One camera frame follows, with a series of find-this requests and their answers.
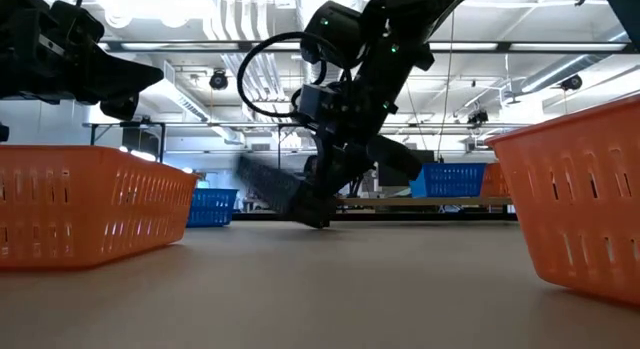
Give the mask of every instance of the robotic arm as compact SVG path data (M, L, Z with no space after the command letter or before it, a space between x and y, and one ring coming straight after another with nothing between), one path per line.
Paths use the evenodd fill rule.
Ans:
M96 44L103 35L79 6L0 0L0 99L101 102L106 115L131 120L139 92L163 73L107 55Z
M253 110L290 116L313 131L318 159L305 180L267 163L241 156L238 177L270 207L312 227L322 228L335 212L334 195L381 162L416 178L421 163L402 144L378 132L414 66L434 62L427 39L463 0L371 0L362 13L334 2L324 4L304 32L276 35L248 53L238 72L238 92ZM262 111L244 95L249 61L267 46L299 38L303 59L321 63L323 75L297 92L289 114ZM320 85L326 63L342 68L342 80ZM351 69L360 65L355 78Z

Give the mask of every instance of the orange basket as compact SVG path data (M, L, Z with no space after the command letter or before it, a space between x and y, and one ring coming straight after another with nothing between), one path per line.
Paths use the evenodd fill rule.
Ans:
M491 139L538 275L640 304L640 96Z
M484 180L482 181L481 197L502 198L509 197L507 181L502 174L500 163L487 164L484 170Z
M85 268L180 240L195 184L115 149L0 146L0 269Z

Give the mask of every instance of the ceiling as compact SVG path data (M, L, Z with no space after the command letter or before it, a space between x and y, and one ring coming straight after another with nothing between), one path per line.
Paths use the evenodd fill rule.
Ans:
M242 6L248 3L252 16L250 35L258 37L258 26L261 22L257 17L257 0L229 1L232 4L228 4L227 0L220 0L217 5L219 10L216 10L211 0L144 0L136 3L135 10L144 11L145 13L139 16L145 18L134 17L122 28L114 28L105 18L107 14L111 14L107 13L108 11L116 10L113 9L113 0L85 0L84 6L105 24L105 39L204 41L212 38L203 30L203 16L213 16L214 20L224 21L226 34L229 36L225 39L233 39L229 28L226 27L227 21L230 20L226 17L229 10L235 10L233 21L239 32L237 39L247 39L247 35L241 30L241 12ZM317 0L317 6L324 1ZM603 35L619 26L605 0L586 0L586 3L579 7L574 6L575 2L577 0L467 0L455 11L454 17L449 17L440 27L432 40L602 42L605 41ZM295 4L295 0L267 0L264 23L266 25L263 26L267 28L269 35L302 29L298 25ZM184 25L171 28L163 23L162 19L175 19L177 12L181 13L178 15L178 21L184 19ZM162 66L164 62L170 63L176 70L176 87L205 109L212 120L261 120L250 119L243 113L240 98L235 90L233 71L226 67L224 54L152 53L125 54L124 57L157 66ZM389 116L387 122L410 122L416 120L417 114L419 120L425 123L441 123L443 117L447 123L464 123L466 115L474 109L483 108L489 112L494 122L515 120L519 123L533 124L640 90L638 71L634 69L640 63L638 56L614 55L580 72L584 85L579 91L565 94L561 90L547 88L518 98L521 103L511 108L506 108L504 103L496 100L498 90L492 88L497 88L495 86L501 82L504 84L505 79L527 78L565 57L558 54L518 53L436 54L436 62L428 72L419 69L412 71L396 101L400 108L398 115ZM304 81L305 63L292 53L277 53L274 55L274 62L284 93L290 96ZM210 89L208 81L214 68L227 69L229 87L226 90ZM487 94L474 104L474 99L484 92ZM184 110L165 97L162 91L150 90L143 93L141 112L164 121L196 121L195 116L185 114ZM213 135L207 129L197 128L169 130L169 135L202 137L203 133L207 132ZM387 131L387 134L397 133L397 129ZM417 134L417 131L407 129L403 130L402 134Z

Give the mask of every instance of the ceiling duct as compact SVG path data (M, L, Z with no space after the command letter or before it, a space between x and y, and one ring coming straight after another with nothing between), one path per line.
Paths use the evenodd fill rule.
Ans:
M596 42L628 42L626 31L617 26L607 31L604 35L595 39ZM464 107L470 107L478 103L483 108L492 107L495 102L508 99L506 97L518 97L521 95L539 92L556 83L559 83L579 72L607 59L611 54L585 54L567 55L555 63L547 66L539 72L523 79L501 79L491 85L477 97L469 100Z
M296 0L296 14L298 17L298 25L301 29L304 29L313 14L321 7L324 3L329 0ZM364 5L364 0L332 0L336 3L342 4L354 10L362 10ZM342 73L342 69L338 68L335 65L329 64L327 65L327 76L325 82L337 81L340 78L340 74ZM305 80L307 82L312 82L316 80L316 78L320 74L320 63L316 65L311 65L309 63L305 63Z
M195 115L201 122L220 121L218 118L213 117L207 113L203 108L204 106L194 98L191 98L183 90L180 90L175 84L176 71L168 62L164 63L164 79L159 83L152 86L159 90L165 97L173 101L176 105L180 106L184 111ZM233 131L231 128L226 127L211 127L216 134L220 135L227 144L244 145L244 135Z

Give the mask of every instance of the blue plastic basket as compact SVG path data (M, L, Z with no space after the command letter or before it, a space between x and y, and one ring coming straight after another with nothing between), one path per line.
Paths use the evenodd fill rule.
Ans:
M414 198L476 197L482 190L486 164L424 164L410 182Z
M187 228L229 225L237 194L235 189L196 189L191 200Z

